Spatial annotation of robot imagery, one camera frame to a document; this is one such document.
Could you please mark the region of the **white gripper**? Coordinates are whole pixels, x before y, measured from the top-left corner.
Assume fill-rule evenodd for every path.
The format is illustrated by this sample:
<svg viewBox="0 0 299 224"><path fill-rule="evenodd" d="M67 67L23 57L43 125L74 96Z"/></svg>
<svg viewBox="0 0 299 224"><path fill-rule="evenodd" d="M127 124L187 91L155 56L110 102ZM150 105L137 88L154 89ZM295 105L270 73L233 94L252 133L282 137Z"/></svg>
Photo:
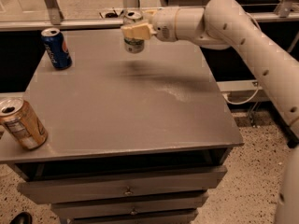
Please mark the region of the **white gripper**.
<svg viewBox="0 0 299 224"><path fill-rule="evenodd" d="M176 15L177 7L165 7L159 10L147 9L143 11L143 18L151 21L139 21L126 24L121 31L126 38L149 40L154 35L163 42L175 42L176 37Z"/></svg>

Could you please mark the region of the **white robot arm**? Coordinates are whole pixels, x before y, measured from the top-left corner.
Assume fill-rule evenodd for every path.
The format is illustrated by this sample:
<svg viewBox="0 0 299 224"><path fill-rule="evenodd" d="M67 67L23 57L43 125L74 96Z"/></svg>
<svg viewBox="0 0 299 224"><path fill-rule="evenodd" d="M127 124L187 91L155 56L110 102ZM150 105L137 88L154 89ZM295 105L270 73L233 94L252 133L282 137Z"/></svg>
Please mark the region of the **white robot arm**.
<svg viewBox="0 0 299 224"><path fill-rule="evenodd" d="M141 21L121 27L124 37L227 45L239 54L292 135L274 224L299 224L299 62L265 35L235 0L210 0L204 8L156 8L142 15Z"/></svg>

